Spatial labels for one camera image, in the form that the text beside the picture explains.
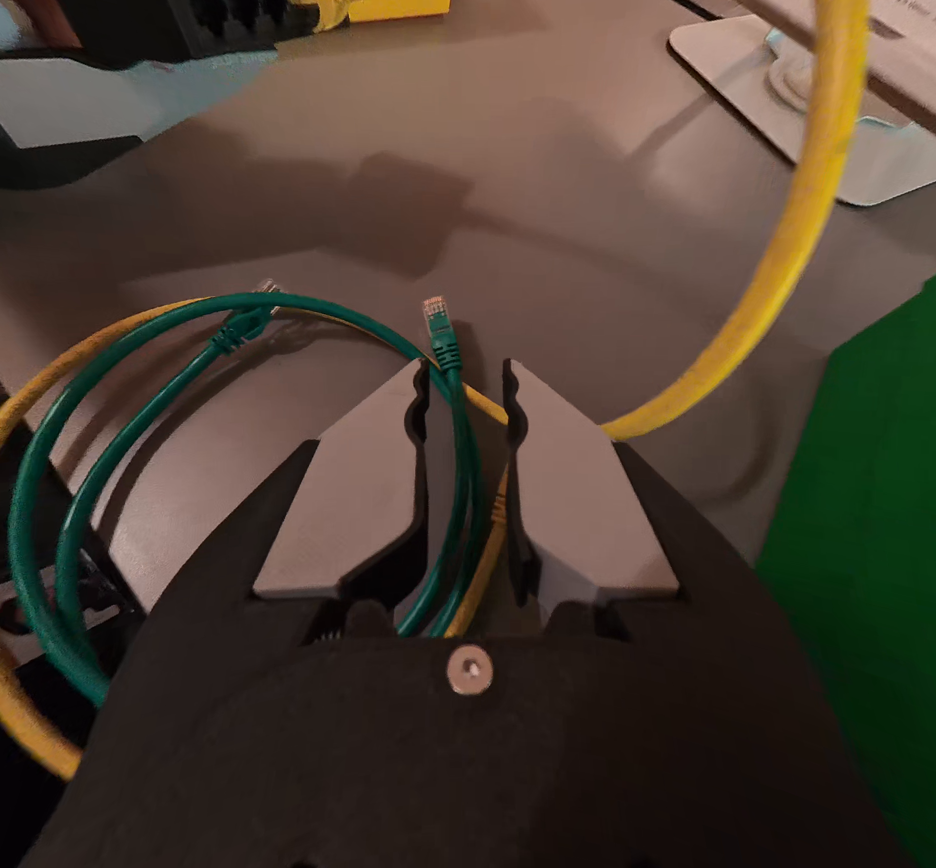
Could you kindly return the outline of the green plastic bin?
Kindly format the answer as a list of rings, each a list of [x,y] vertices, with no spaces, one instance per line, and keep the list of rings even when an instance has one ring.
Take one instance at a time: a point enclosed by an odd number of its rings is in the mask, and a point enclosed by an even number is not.
[[[837,347],[756,571],[888,826],[935,865],[935,279]]]

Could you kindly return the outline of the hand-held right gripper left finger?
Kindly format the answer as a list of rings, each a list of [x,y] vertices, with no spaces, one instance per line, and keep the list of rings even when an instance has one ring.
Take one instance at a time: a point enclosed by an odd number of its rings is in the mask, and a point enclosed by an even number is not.
[[[428,565],[429,369],[410,362],[320,435],[255,595],[391,612],[415,590]]]

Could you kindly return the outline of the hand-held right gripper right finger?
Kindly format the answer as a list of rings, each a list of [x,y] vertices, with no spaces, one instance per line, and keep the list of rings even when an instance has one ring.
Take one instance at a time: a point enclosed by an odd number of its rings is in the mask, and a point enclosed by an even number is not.
[[[680,583],[612,439],[516,359],[503,364],[507,556],[516,604],[670,600]]]

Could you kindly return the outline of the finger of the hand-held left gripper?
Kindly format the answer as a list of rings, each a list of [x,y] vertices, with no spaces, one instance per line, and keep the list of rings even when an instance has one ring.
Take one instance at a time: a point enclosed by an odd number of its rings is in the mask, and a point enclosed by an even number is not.
[[[19,149],[148,141],[227,100],[277,60],[276,51],[261,51],[112,71],[70,58],[4,59],[2,128]]]

